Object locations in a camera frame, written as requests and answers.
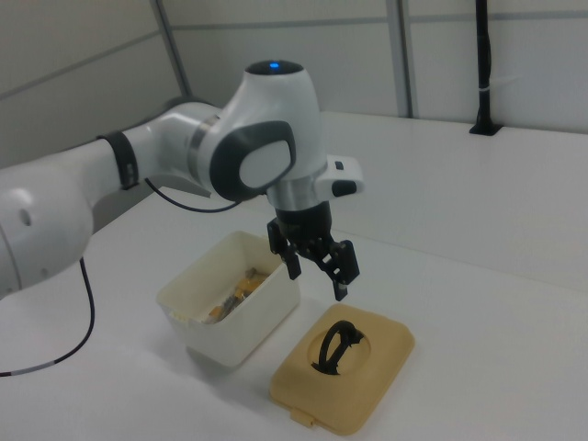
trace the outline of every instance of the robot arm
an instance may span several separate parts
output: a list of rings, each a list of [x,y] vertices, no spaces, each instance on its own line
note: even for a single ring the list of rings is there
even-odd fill
[[[224,109],[185,103],[140,126],[0,171],[0,298],[77,262],[92,207],[139,178],[178,175],[232,201],[267,194],[272,252],[291,278],[298,255],[334,282],[358,274],[353,245],[331,237],[328,201],[363,189],[353,158],[326,154],[308,73],[292,62],[249,66]]]

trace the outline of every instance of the black mount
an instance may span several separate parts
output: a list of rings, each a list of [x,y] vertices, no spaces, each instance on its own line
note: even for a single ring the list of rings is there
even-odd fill
[[[314,262],[333,281],[334,297],[341,301],[347,285],[359,276],[356,252],[350,241],[336,242],[331,236],[328,202],[303,211],[276,210],[267,224],[269,248],[288,267],[290,279],[301,273],[298,255]]]
[[[335,348],[331,354],[331,358],[327,358],[331,342],[337,334],[340,335],[341,343]],[[335,323],[331,326],[331,329],[327,331],[324,340],[322,340],[319,362],[312,363],[312,367],[323,374],[339,375],[339,372],[337,371],[339,360],[341,360],[341,357],[351,345],[358,344],[362,338],[364,338],[364,335],[359,332],[351,322],[341,320],[340,322]]]
[[[488,33],[488,2],[476,0],[476,29],[478,34],[478,88],[480,108],[476,124],[469,130],[475,135],[493,136],[501,125],[494,124],[490,116],[490,72],[492,70],[492,49]]]

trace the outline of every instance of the black cable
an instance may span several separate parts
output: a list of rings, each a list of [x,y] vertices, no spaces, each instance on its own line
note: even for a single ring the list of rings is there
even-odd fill
[[[77,351],[79,351],[82,348],[82,346],[85,345],[85,342],[88,341],[88,338],[90,338],[90,334],[92,333],[92,330],[94,329],[94,320],[96,318],[96,311],[94,308],[94,296],[92,295],[92,287],[90,287],[90,280],[88,279],[88,274],[85,271],[85,263],[84,263],[83,257],[80,259],[80,267],[82,268],[82,276],[84,277],[85,290],[88,293],[88,300],[90,302],[90,325],[88,326],[88,330],[85,333],[85,336],[82,339],[82,341],[78,344],[78,346],[76,346],[74,349],[72,349],[70,352],[68,352],[64,356],[60,356],[59,358],[55,358],[54,360],[48,361],[47,363],[43,363],[41,365],[27,367],[25,369],[13,370],[12,372],[0,372],[0,377],[14,377],[16,375],[28,374],[29,372],[35,372],[37,370],[49,368],[53,365],[61,363],[63,360],[66,360],[67,358],[69,358],[70,356],[75,354]]]
[[[148,177],[145,178],[145,182],[147,183],[147,185],[149,187],[151,187],[151,190],[153,190],[153,192],[157,193],[159,196],[161,196],[162,198],[164,198],[170,204],[173,204],[176,207],[179,207],[180,209],[187,209],[188,211],[195,211],[196,213],[221,213],[221,212],[227,211],[229,209],[234,209],[236,206],[238,206],[241,203],[241,202],[235,202],[234,204],[227,205],[226,207],[222,207],[220,209],[195,209],[194,207],[189,207],[188,205],[180,204],[179,202],[176,202],[173,199],[171,199],[170,197],[166,196],[164,193],[162,193],[159,190],[159,188],[157,188],[153,184],[153,182],[151,182],[149,180]]]

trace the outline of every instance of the black handle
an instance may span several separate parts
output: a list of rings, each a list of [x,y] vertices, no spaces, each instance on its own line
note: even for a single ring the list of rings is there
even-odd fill
[[[327,359],[329,346],[337,334],[341,335],[341,343],[334,350],[331,358]],[[359,332],[351,322],[348,322],[347,320],[341,320],[340,322],[335,323],[333,326],[331,326],[331,329],[329,329],[327,335],[324,336],[324,340],[322,340],[319,362],[312,363],[312,367],[319,372],[322,372],[323,374],[339,375],[339,372],[337,372],[337,365],[339,364],[339,360],[348,347],[359,343],[363,337],[364,335]]]

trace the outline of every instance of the white table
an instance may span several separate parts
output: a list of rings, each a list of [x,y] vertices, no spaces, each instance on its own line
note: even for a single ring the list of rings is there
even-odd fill
[[[268,221],[247,208],[188,213],[153,195],[98,232],[85,255],[94,333],[58,366],[0,379],[0,439],[336,439],[292,422],[267,392],[284,357],[334,303],[330,280],[313,264],[303,263],[299,307],[233,370],[192,358],[155,303],[161,287],[224,235],[263,234]],[[345,237],[362,270],[345,302],[404,322],[416,338],[351,439],[585,439],[585,294]],[[9,296],[0,302],[0,369],[60,356],[87,321],[78,267]]]

